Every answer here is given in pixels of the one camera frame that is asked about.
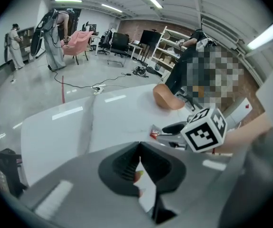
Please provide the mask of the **person's left hand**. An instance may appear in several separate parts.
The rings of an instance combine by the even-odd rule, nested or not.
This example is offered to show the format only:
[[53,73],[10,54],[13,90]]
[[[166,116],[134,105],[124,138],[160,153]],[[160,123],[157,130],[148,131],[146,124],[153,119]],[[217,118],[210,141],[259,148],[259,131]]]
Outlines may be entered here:
[[138,188],[138,197],[141,198],[143,193],[146,191],[144,178],[144,171],[136,171],[134,175],[134,182],[133,185]]

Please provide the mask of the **black office chair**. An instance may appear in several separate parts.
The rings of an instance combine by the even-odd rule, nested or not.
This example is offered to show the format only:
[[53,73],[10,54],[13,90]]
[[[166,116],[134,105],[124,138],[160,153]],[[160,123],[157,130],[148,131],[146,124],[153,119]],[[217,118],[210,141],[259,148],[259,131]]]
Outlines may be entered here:
[[[107,59],[107,63],[115,62],[119,63],[122,67],[124,67],[126,59],[128,57],[128,51],[129,51],[129,36],[126,34],[121,34],[115,32],[112,37],[112,42],[109,50],[109,56]],[[124,58],[124,61],[116,61],[111,58],[111,54],[119,54]]]

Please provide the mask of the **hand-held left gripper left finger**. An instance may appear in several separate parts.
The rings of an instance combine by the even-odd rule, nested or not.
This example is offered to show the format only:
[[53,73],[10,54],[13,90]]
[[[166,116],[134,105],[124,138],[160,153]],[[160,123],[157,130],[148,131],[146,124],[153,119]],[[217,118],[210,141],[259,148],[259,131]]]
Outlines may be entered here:
[[30,210],[47,216],[55,226],[154,226],[138,196],[113,192],[99,177],[99,165],[116,152],[124,153],[138,142],[128,142],[75,157],[31,185],[20,197]]

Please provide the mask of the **black monitor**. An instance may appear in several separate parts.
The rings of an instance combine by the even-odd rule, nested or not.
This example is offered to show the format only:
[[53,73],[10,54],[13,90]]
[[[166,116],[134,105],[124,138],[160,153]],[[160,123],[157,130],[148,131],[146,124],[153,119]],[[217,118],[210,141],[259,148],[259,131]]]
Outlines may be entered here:
[[150,47],[155,47],[161,37],[161,34],[156,31],[144,30],[140,39],[140,44]]

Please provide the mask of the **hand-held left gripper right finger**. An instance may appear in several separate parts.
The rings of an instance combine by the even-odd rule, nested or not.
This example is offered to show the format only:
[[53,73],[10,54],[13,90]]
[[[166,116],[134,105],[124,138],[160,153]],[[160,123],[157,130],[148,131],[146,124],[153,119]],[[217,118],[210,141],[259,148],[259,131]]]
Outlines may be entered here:
[[144,224],[219,224],[242,172],[246,149],[231,158],[141,142],[141,161],[158,161],[156,205]]

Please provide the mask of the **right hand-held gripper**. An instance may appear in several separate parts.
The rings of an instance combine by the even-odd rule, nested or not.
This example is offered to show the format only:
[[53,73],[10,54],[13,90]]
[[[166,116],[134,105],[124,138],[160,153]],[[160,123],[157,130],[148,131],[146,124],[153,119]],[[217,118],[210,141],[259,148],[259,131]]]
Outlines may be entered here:
[[189,147],[193,152],[200,153],[224,143],[227,122],[218,108],[205,108],[192,115],[187,122],[168,125],[162,131],[174,136],[158,136],[158,142],[173,147]]

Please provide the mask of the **person's right forearm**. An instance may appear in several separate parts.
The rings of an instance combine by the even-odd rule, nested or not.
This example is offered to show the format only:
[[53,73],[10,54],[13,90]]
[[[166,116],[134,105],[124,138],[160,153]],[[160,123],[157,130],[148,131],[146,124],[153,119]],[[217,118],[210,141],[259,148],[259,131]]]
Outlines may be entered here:
[[266,133],[272,127],[267,114],[263,113],[248,124],[226,134],[223,145],[215,149],[215,153],[235,153],[240,147],[250,144],[259,135]]

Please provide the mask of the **small red packet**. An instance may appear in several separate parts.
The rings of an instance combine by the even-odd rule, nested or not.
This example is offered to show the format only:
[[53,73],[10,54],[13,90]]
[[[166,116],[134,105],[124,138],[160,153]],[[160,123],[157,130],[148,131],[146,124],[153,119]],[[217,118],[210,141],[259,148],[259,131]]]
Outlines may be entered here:
[[163,133],[162,129],[160,129],[159,127],[157,127],[156,125],[153,124],[151,126],[149,136],[156,140],[157,136],[161,135],[162,133]]

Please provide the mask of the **white power strip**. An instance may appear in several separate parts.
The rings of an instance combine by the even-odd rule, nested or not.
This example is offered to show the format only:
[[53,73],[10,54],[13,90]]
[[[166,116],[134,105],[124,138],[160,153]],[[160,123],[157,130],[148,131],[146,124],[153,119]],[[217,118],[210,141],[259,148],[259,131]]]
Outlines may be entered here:
[[106,86],[105,84],[93,86],[93,87],[92,87],[92,89],[94,90],[94,93],[93,93],[93,94],[94,94],[94,95],[98,95],[98,94],[102,93],[105,86]]

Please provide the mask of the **black folding chair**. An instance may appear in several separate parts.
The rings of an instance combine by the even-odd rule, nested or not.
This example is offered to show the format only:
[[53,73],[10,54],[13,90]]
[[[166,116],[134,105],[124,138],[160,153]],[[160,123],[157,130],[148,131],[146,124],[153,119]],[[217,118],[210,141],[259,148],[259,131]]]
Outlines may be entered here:
[[20,181],[19,168],[22,157],[13,150],[6,148],[0,151],[0,191],[19,197],[27,186]]

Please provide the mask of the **brown wooden bowl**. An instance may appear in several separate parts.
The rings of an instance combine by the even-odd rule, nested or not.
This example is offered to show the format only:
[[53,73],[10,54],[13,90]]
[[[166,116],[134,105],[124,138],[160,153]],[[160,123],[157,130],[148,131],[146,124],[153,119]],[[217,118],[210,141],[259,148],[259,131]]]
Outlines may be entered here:
[[153,88],[156,104],[166,110],[179,110],[185,106],[184,101],[175,97],[165,84],[158,84]]

